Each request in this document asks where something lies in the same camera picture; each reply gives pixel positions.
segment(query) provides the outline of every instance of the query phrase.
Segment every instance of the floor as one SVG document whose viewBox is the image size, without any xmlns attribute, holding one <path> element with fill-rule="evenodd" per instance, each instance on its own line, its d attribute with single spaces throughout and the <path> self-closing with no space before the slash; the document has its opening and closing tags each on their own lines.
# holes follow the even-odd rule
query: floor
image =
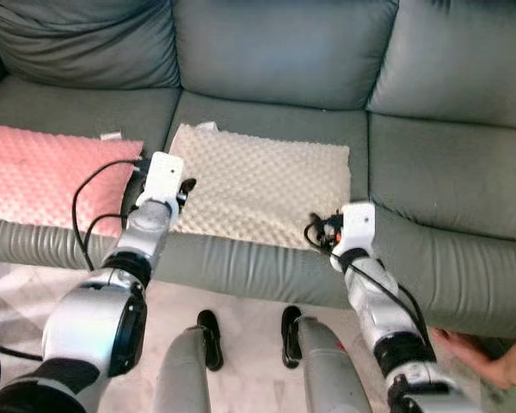
<svg viewBox="0 0 516 413">
<path fill-rule="evenodd" d="M 85 271 L 0 263 L 0 344 L 39 353 L 42 329 L 52 308 L 86 277 Z M 198 312 L 204 308 L 214 310 L 218 316 L 225 358 L 220 372 L 208 374 L 212 411 L 305 411 L 302 367 L 287 370 L 280 359 L 280 316 L 286 304 L 240 299 L 160 281 L 149 285 L 147 304 L 149 316 L 142 360 L 129 374 L 113 380 L 102 399 L 100 412 L 149 411 L 155 378 L 166 349 L 177 334 L 195 324 Z M 363 380 L 373 412 L 388 412 L 382 375 L 365 347 L 354 314 L 315 306 L 301 308 L 304 313 L 318 317 L 340 337 Z M 440 364 L 479 404 L 485 384 L 442 348 L 436 351 Z M 35 368 L 31 361 L 7 356 L 1 360 L 2 383 Z M 492 393 L 493 400 L 485 405 L 486 411 L 512 413 L 500 410 L 505 395 Z"/>
</svg>

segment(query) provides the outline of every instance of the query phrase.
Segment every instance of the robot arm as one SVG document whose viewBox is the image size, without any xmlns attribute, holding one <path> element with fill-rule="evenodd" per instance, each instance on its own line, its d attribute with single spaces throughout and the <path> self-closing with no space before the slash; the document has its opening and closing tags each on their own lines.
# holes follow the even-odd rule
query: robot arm
<svg viewBox="0 0 516 413">
<path fill-rule="evenodd" d="M 0 390 L 0 412 L 96 412 L 112 377 L 141 356 L 145 288 L 180 205 L 183 161 L 153 155 L 139 209 L 101 267 L 57 305 L 44 329 L 43 363 Z"/>
<path fill-rule="evenodd" d="M 396 280 L 374 256 L 374 205 L 348 204 L 342 212 L 341 239 L 333 248 L 332 263 L 344 273 L 348 300 L 385 377 L 391 411 L 479 413 L 436 363 L 409 311 L 376 285 L 398 296 Z"/>
</svg>

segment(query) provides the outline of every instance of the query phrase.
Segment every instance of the sofa backrest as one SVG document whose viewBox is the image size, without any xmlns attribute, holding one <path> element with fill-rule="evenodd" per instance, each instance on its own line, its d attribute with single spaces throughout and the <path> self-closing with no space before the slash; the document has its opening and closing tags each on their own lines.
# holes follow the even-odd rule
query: sofa backrest
<svg viewBox="0 0 516 413">
<path fill-rule="evenodd" d="M 368 108 L 516 128 L 516 1 L 401 0 Z"/>
<path fill-rule="evenodd" d="M 0 0 L 9 72 L 72 88 L 175 87 L 170 0 Z"/>
<path fill-rule="evenodd" d="M 396 11 L 388 0 L 177 0 L 181 84 L 237 100 L 363 108 Z"/>
</svg>

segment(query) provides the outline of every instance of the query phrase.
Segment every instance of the pink pillow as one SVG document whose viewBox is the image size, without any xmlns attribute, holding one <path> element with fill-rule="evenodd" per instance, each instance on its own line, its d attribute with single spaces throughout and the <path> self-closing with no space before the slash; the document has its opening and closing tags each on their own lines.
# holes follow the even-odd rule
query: pink pillow
<svg viewBox="0 0 516 413">
<path fill-rule="evenodd" d="M 117 159 L 136 159 L 141 141 L 52 135 L 0 126 L 0 219 L 71 229 L 71 201 L 95 170 Z M 103 213 L 120 213 L 133 167 L 115 165 L 100 173 L 78 197 L 81 231 Z M 106 218 L 92 233 L 118 236 L 120 220 Z"/>
</svg>

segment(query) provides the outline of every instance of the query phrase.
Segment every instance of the gray sofa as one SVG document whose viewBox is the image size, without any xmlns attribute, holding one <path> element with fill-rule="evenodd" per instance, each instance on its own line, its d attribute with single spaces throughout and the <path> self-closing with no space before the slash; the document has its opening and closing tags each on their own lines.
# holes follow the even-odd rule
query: gray sofa
<svg viewBox="0 0 516 413">
<path fill-rule="evenodd" d="M 349 145 L 427 321 L 516 337 L 516 1 L 0 1 L 0 125 L 122 129 L 149 155 L 204 120 Z M 4 221 L 0 260 L 83 267 L 72 231 Z M 218 237 L 171 235 L 156 278 L 347 306 L 323 256 Z"/>
</svg>

